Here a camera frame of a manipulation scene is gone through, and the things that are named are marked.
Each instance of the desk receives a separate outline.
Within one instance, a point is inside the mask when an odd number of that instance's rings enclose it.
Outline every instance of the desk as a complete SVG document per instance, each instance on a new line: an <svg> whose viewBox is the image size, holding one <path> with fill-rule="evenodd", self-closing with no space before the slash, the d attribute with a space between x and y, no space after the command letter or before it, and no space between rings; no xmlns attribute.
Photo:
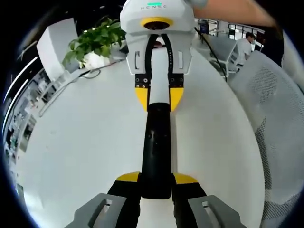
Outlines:
<svg viewBox="0 0 304 228"><path fill-rule="evenodd" d="M227 37L215 37L205 35L205 38L210 43L214 53L217 55L219 63L225 69L227 77L234 75L237 72L235 60L238 58L237 42ZM217 71L222 75L222 70L215 57L210 56L210 49L204 42L202 43L198 37L195 37L192 45L202 54L212 65L217 68Z"/></svg>
<svg viewBox="0 0 304 228"><path fill-rule="evenodd" d="M238 211L244 225L257 228L264 174L254 132L223 78L197 51L192 54L184 96L171 114L173 171L197 178L208 194ZM153 51L152 68L153 83L166 82L166 49ZM167 84L160 87L155 102L167 99ZM63 227L118 176L140 171L146 117L125 61L70 84L38 119L17 162L17 182L43 205L28 207L30 214L43 227ZM144 199L141 207L139 228L176 227L172 201Z"/></svg>

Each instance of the window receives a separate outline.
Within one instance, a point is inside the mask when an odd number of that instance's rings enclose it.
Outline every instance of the window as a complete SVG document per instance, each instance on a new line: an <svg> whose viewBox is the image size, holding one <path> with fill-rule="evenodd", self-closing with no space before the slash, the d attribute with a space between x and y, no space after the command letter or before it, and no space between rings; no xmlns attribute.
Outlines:
<svg viewBox="0 0 304 228"><path fill-rule="evenodd" d="M204 33L207 33L211 36L218 36L218 29L219 29L219 23L217 20L209 20L209 19L199 19L198 20L198 26L200 27L200 23L203 24L203 30L206 31Z"/></svg>
<svg viewBox="0 0 304 228"><path fill-rule="evenodd" d="M258 32L264 34L265 31L261 29L257 29L251 26L245 26L245 25L237 25L237 24L229 24L229 30L233 31L229 33L229 38L233 40L239 40L242 38L246 38L246 33L251 32L253 33L256 37ZM252 45L252 50L255 50L255 46L258 45L259 47L263 47L261 43L256 42L256 44Z"/></svg>

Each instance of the black cable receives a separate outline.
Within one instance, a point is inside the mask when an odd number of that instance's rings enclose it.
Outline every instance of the black cable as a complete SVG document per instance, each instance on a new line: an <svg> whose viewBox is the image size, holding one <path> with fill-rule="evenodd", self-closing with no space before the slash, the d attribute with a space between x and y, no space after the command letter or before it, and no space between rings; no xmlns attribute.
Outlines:
<svg viewBox="0 0 304 228"><path fill-rule="evenodd" d="M225 71L225 69L223 68L223 66L220 64L219 59L218 59L218 57L216 56L216 54L214 53L214 51L213 51L211 45L210 45L209 42L204 38L203 34L202 34L197 28L194 28L194 29L195 29L195 31L198 33L198 35L199 35L199 36L206 42L206 44L208 45L210 51L212 52L214 58L216 59L216 61L217 61L217 63L218 63L220 69L223 71L223 74L224 74L224 76L225 76L225 81L227 82L226 71Z"/></svg>
<svg viewBox="0 0 304 228"><path fill-rule="evenodd" d="M90 70L85 71L85 72L83 72L82 74L80 74L79 77L82 77L83 75L86 75L86 74L88 74L88 73L90 73L90 72L91 72Z"/></svg>
<svg viewBox="0 0 304 228"><path fill-rule="evenodd" d="M101 70L100 69L95 69L95 70L92 70L90 73L93 73L95 71L98 71L98 74L96 74L95 76L93 77L86 77L84 75L80 76L80 77L83 77L83 78L86 78L86 79L93 79L93 78L96 78L100 73L101 73Z"/></svg>
<svg viewBox="0 0 304 228"><path fill-rule="evenodd" d="M172 76L173 75L173 66L174 66L172 45L170 43L170 40L169 40L167 34L162 34L161 38L165 42L165 45L166 45L166 48L167 48L167 53L168 53L168 60L169 60L169 63L168 63L168 75Z"/></svg>

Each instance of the white plant pot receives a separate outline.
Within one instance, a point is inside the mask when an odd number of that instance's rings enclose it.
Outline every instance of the white plant pot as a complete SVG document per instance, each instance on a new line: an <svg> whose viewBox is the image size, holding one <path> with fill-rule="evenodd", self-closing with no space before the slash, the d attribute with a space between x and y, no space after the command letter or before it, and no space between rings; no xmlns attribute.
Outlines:
<svg viewBox="0 0 304 228"><path fill-rule="evenodd" d="M95 54L93 51L86 54L84 57L84 65L88 70L102 68L114 62L112 57L106 58Z"/></svg>
<svg viewBox="0 0 304 228"><path fill-rule="evenodd" d="M110 65L117 60L126 59L127 55L120 52L119 51L120 49L121 49L121 47L119 46L118 43L112 44L111 56L109 58L99 56L92 51L85 55L84 65L88 70L93 70L93 69L97 69L97 68L101 68L101 67Z"/></svg>

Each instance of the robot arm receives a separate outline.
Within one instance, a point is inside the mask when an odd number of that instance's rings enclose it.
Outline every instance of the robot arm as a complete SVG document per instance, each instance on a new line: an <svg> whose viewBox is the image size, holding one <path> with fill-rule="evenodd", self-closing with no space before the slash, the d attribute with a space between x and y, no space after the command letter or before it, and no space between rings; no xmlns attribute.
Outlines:
<svg viewBox="0 0 304 228"><path fill-rule="evenodd" d="M126 32L130 73L135 75L135 92L145 111L149 105L152 79L151 56L155 40L161 36L168 50L168 81L171 111L183 95L184 74L188 73L195 27L193 5L207 0L128 0L121 12L121 28Z"/></svg>
<svg viewBox="0 0 304 228"><path fill-rule="evenodd" d="M236 211L219 198L206 196L194 178L174 176L172 199L177 228L246 228ZM100 193L76 210L73 222L65 228L135 228L140 215L140 198L138 173L124 174L117 178L108 194Z"/></svg>

